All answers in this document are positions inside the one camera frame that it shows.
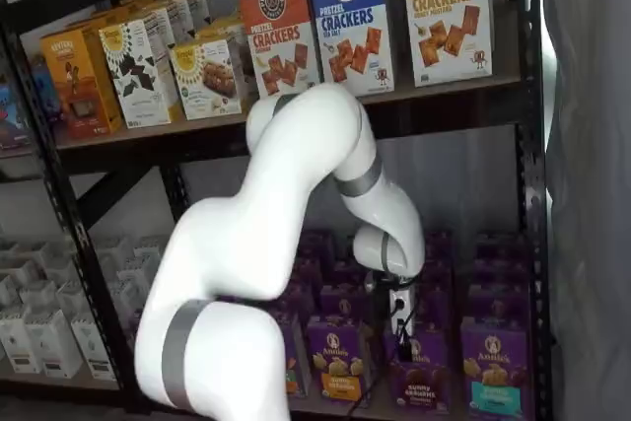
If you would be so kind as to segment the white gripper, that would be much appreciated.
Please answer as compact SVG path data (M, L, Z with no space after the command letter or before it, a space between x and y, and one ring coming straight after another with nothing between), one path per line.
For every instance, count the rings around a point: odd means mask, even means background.
M398 341L396 344L396 360L398 362L413 361L414 312L416 308L415 288L407 286L389 291L389 313L392 334Z

